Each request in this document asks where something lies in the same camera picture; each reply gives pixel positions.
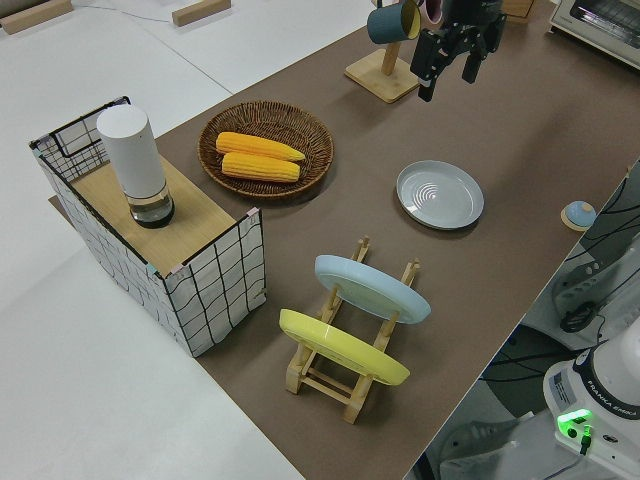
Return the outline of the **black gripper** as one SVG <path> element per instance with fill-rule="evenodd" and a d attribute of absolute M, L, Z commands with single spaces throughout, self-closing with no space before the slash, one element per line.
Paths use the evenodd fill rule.
<path fill-rule="evenodd" d="M 444 37 L 423 29 L 410 65 L 410 71 L 418 77 L 418 96 L 423 101 L 432 100 L 436 81 L 450 64 L 448 53 L 469 51 L 462 79 L 467 83 L 476 81 L 488 52 L 493 53 L 499 47 L 506 22 L 502 5 L 500 0 L 443 2 Z"/>

